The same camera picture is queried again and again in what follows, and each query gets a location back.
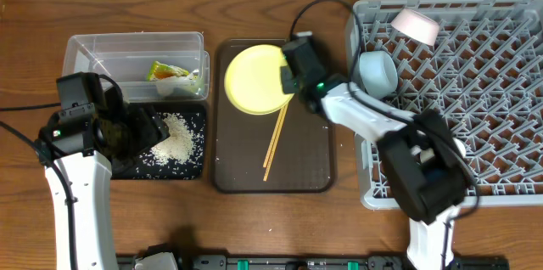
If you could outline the brown plastic serving tray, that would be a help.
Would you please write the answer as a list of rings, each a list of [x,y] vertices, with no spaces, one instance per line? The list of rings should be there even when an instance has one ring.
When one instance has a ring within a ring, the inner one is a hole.
[[[232,59],[257,44],[282,46],[279,39],[231,39],[216,52],[215,142],[210,180],[225,194],[318,193],[334,180],[333,131],[294,98],[266,182],[263,167],[278,113],[249,115],[228,100],[224,77]]]

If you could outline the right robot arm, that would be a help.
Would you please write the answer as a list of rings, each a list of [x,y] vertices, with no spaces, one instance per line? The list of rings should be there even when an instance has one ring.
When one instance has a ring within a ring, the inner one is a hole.
[[[283,66],[285,93],[373,143],[396,203],[410,219],[407,258],[416,269],[446,269],[453,260],[454,222],[473,179],[440,114],[391,107],[318,66]]]

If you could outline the yellow plate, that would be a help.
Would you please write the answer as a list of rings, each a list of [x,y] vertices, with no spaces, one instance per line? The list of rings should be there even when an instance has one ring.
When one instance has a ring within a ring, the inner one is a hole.
[[[250,115],[280,110],[294,96],[283,92],[283,66],[287,66],[287,61],[279,46],[261,44],[246,48],[227,67],[224,88],[228,100]]]

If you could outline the white green cup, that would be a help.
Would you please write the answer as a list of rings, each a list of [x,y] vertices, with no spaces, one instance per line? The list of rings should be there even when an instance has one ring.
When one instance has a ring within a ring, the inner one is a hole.
[[[457,139],[457,138],[454,138],[453,141],[456,144],[461,156],[465,157],[467,151],[466,151],[466,147],[465,147],[464,143],[460,139]]]

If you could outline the wooden chopstick right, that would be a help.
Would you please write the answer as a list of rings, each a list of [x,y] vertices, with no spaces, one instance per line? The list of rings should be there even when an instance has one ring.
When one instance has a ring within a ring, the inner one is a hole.
[[[264,174],[264,177],[263,177],[263,181],[264,181],[264,182],[266,182],[267,179],[268,179],[268,177],[269,177],[270,170],[271,170],[271,167],[272,167],[272,162],[273,162],[274,156],[275,156],[275,154],[276,154],[276,150],[277,150],[277,146],[278,146],[278,142],[279,142],[279,139],[280,139],[280,136],[281,136],[282,129],[281,129],[281,131],[280,131],[279,136],[277,137],[277,141],[275,142],[274,150],[273,150],[272,153],[271,153],[271,158],[270,158],[270,160],[268,161],[268,165],[267,165],[267,167],[264,167],[264,168],[265,168],[265,174]]]

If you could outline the grey dishwasher rack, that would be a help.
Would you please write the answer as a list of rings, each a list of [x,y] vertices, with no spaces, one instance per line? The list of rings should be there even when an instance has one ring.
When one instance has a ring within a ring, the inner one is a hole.
[[[439,24],[433,46],[392,27],[404,9]],[[542,0],[360,0],[346,48],[383,50],[399,85],[389,104],[438,111],[467,150],[467,203],[542,202]]]

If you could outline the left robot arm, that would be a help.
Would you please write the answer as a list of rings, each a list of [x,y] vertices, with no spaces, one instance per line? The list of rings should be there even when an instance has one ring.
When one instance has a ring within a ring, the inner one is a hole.
[[[73,103],[53,114],[36,145],[53,198],[58,269],[118,268],[111,178],[168,136],[149,105]]]

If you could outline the white tissue wad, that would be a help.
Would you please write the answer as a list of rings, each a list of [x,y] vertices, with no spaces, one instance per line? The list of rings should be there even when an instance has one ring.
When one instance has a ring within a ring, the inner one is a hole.
[[[198,72],[189,73],[187,76],[172,76],[158,80],[155,83],[157,92],[164,97],[185,97],[199,95],[201,86]]]

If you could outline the clear plastic bin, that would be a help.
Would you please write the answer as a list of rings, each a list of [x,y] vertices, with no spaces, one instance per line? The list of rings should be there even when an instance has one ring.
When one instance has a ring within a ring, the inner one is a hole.
[[[146,76],[154,61],[198,72],[199,95],[164,97]],[[77,72],[104,74],[121,88],[131,103],[200,101],[207,99],[210,84],[210,56],[204,37],[190,32],[134,32],[72,36],[64,56],[64,76]]]

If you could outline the green snack wrapper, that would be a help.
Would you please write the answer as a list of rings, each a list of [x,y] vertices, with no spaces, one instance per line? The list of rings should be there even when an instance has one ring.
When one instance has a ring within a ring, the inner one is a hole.
[[[146,80],[148,82],[159,81],[170,77],[185,77],[188,76],[190,72],[181,67],[174,65],[167,65],[160,63],[159,61],[154,61],[147,76]]]

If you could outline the light blue bowl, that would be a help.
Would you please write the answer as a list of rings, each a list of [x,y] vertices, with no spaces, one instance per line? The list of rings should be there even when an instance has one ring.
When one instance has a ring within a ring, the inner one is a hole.
[[[395,62],[384,51],[362,53],[355,68],[355,79],[367,94],[376,99],[391,95],[399,81]]]

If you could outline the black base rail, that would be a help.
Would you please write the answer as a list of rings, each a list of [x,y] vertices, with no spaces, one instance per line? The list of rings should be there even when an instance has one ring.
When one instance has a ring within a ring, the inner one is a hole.
[[[135,256],[118,255],[120,269],[192,270],[401,270],[413,269],[400,255],[332,258],[325,256],[229,256],[224,251],[188,255],[168,244],[149,246]]]

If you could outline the pink white bowl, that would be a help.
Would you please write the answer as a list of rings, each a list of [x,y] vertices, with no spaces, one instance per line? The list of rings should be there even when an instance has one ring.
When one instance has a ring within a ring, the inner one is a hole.
[[[391,25],[397,31],[429,46],[435,44],[439,34],[439,24],[436,21],[408,8],[402,9]]]

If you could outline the wooden chopstick left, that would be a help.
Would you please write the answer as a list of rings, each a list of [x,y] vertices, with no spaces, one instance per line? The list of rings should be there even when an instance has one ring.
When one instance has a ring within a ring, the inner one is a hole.
[[[268,150],[266,151],[266,157],[265,157],[264,164],[263,164],[264,167],[267,167],[268,161],[270,160],[270,158],[272,156],[272,151],[274,150],[275,142],[277,141],[277,137],[279,136],[280,131],[282,129],[287,109],[288,109],[288,106],[285,104],[279,110],[279,115],[277,117],[277,122],[276,122],[276,125],[274,127],[273,134],[271,136],[271,141],[269,143]]]

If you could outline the pile of white rice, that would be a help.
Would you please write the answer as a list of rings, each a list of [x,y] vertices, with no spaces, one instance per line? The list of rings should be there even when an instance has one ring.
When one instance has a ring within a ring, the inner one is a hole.
[[[156,144],[148,153],[140,156],[146,166],[168,166],[196,164],[204,155],[204,136],[189,127],[194,126],[180,113],[162,113],[170,136]]]

